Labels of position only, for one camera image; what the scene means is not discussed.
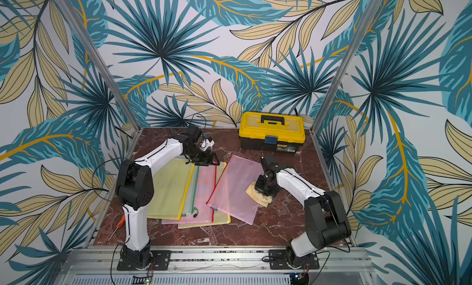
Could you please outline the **cream wiping cloth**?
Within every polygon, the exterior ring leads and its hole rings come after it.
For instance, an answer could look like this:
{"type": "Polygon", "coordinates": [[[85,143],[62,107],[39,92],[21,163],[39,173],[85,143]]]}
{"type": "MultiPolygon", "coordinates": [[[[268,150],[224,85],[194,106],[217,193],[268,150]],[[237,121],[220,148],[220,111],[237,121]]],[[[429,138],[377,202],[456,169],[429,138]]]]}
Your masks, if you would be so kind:
{"type": "Polygon", "coordinates": [[[253,182],[248,186],[248,188],[246,189],[247,195],[249,195],[258,205],[260,205],[262,207],[265,207],[265,208],[268,207],[268,205],[270,203],[272,203],[273,198],[271,196],[265,196],[265,195],[259,193],[255,189],[255,185],[256,185],[256,183],[253,182]]]}

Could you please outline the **pink mesh document bag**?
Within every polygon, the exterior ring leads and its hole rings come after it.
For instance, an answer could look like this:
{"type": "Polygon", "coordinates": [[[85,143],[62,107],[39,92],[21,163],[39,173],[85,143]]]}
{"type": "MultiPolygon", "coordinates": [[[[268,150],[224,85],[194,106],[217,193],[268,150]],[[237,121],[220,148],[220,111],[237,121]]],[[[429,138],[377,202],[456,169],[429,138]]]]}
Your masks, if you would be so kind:
{"type": "Polygon", "coordinates": [[[207,205],[213,210],[224,212],[252,225],[259,205],[246,190],[261,174],[263,168],[259,162],[232,156],[207,205]]]}

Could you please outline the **yellow mesh document bag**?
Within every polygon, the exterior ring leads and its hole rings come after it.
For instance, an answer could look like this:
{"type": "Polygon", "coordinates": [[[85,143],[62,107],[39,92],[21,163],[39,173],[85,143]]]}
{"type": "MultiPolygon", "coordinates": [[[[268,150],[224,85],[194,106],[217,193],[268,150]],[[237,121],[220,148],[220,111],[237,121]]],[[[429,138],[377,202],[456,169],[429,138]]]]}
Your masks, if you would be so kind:
{"type": "MultiPolygon", "coordinates": [[[[224,171],[226,168],[227,163],[226,162],[221,162],[219,166],[216,166],[216,183],[215,187],[224,171]]],[[[213,214],[213,220],[210,223],[207,224],[178,224],[178,229],[184,229],[184,228],[193,228],[193,227],[205,227],[205,226],[214,226],[214,225],[220,225],[220,224],[227,224],[231,222],[231,217],[230,215],[223,213],[221,211],[214,211],[213,214]]]]}

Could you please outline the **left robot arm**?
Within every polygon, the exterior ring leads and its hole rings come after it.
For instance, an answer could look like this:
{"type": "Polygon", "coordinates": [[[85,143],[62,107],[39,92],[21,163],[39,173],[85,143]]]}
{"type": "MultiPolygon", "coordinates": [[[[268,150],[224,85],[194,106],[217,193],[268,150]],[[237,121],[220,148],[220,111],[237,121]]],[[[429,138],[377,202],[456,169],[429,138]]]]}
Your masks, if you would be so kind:
{"type": "Polygon", "coordinates": [[[124,264],[130,263],[139,270],[153,264],[147,232],[147,210],[154,196],[152,176],[178,156],[185,156],[196,166],[218,166],[220,161],[212,151],[214,144],[212,137],[190,125],[185,133],[172,135],[148,154],[121,163],[116,195],[125,216],[126,240],[120,253],[124,264]]]}

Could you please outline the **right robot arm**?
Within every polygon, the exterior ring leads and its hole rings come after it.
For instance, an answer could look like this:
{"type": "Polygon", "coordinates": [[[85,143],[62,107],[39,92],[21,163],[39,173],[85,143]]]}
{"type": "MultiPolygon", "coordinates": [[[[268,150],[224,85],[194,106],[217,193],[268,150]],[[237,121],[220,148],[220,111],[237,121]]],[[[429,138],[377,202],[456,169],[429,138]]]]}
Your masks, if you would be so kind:
{"type": "Polygon", "coordinates": [[[289,266],[300,267],[309,255],[351,236],[347,213],[337,192],[314,186],[271,156],[262,157],[260,163],[264,173],[256,181],[256,193],[275,197],[284,189],[304,208],[306,231],[286,248],[284,258],[289,266]]]}

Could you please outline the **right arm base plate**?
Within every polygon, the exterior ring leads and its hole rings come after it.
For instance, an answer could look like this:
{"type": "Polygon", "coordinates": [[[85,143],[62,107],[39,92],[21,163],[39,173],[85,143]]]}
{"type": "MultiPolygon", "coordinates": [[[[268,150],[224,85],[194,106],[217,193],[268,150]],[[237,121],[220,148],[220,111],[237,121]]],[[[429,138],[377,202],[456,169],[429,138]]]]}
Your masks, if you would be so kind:
{"type": "Polygon", "coordinates": [[[269,250],[268,255],[263,257],[263,262],[269,263],[271,270],[316,270],[320,267],[316,254],[298,257],[289,247],[269,250]]]}

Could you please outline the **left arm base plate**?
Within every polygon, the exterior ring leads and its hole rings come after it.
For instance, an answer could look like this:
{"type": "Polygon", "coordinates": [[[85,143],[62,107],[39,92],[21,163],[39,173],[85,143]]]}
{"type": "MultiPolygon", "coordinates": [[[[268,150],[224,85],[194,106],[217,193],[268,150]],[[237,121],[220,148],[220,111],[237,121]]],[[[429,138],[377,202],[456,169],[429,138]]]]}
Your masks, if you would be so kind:
{"type": "Polygon", "coordinates": [[[124,250],[120,253],[120,259],[117,266],[118,271],[166,271],[170,262],[171,251],[133,251],[124,250]]]}

